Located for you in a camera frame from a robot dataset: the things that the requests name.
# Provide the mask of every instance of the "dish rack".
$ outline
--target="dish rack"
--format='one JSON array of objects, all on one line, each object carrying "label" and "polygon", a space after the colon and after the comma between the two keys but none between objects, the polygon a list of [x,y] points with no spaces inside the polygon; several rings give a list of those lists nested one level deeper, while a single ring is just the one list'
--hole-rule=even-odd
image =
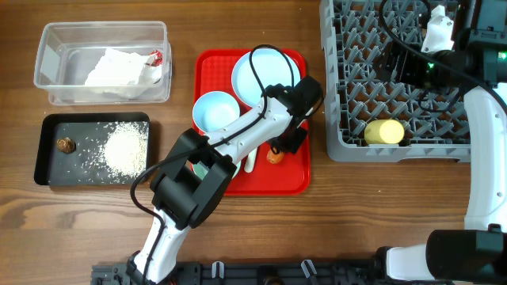
[{"label": "dish rack", "polygon": [[[456,1],[431,1],[455,11]],[[381,82],[373,59],[391,38],[379,26],[380,0],[321,0],[321,45],[326,58],[326,139],[328,155],[337,162],[399,162],[406,158],[451,158],[470,161],[470,133],[463,99],[450,112],[431,113],[417,104],[421,89]],[[422,44],[420,1],[390,0],[384,10],[390,29],[407,43]],[[447,15],[454,17],[453,12]],[[431,93],[426,108],[446,108],[446,99]],[[405,128],[395,145],[368,145],[364,129],[372,120],[396,119]]]}]

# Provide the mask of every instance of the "white granules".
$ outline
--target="white granules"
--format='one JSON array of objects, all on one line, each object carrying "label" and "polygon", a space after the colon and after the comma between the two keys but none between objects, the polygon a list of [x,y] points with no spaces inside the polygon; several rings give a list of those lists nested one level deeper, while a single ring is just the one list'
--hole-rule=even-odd
[{"label": "white granules", "polygon": [[98,161],[105,163],[113,177],[137,177],[146,168],[147,131],[136,123],[118,124],[108,134],[103,146],[99,146]]}]

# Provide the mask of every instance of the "wood grain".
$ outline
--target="wood grain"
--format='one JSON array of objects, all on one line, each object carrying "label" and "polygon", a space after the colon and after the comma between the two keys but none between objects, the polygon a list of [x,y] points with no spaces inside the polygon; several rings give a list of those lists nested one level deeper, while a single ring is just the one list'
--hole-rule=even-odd
[{"label": "wood grain", "polygon": [[[194,65],[209,48],[274,44],[299,51],[323,85],[318,1],[191,1],[0,6],[0,284],[86,284],[95,264],[140,249],[151,218],[127,188],[53,188],[33,182],[45,116],[142,111],[156,123],[158,157],[191,125]],[[164,104],[55,107],[33,85],[43,27],[56,21],[164,21],[173,48],[173,84]],[[178,260],[300,260],[367,257],[383,245],[425,242],[434,229],[460,229],[470,166],[448,161],[336,163],[325,120],[311,121],[311,185],[302,195],[223,199],[192,230]],[[139,190],[149,204],[151,192]]]}]

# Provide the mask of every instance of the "transparent container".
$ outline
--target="transparent container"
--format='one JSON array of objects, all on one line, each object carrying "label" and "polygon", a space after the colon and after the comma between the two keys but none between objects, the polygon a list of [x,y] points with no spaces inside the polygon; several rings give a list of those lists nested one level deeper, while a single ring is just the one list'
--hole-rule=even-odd
[{"label": "transparent container", "polygon": [[[107,48],[162,53],[162,78],[145,85],[84,85]],[[51,23],[40,39],[33,83],[54,105],[160,103],[169,99],[171,49],[161,21]]]}]

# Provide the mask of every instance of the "yellow cylinder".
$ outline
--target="yellow cylinder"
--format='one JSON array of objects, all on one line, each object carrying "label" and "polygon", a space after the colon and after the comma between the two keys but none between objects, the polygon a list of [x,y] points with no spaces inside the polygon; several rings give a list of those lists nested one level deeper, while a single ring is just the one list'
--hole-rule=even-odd
[{"label": "yellow cylinder", "polygon": [[397,120],[376,120],[366,126],[364,139],[368,144],[399,143],[404,134],[405,129]]}]

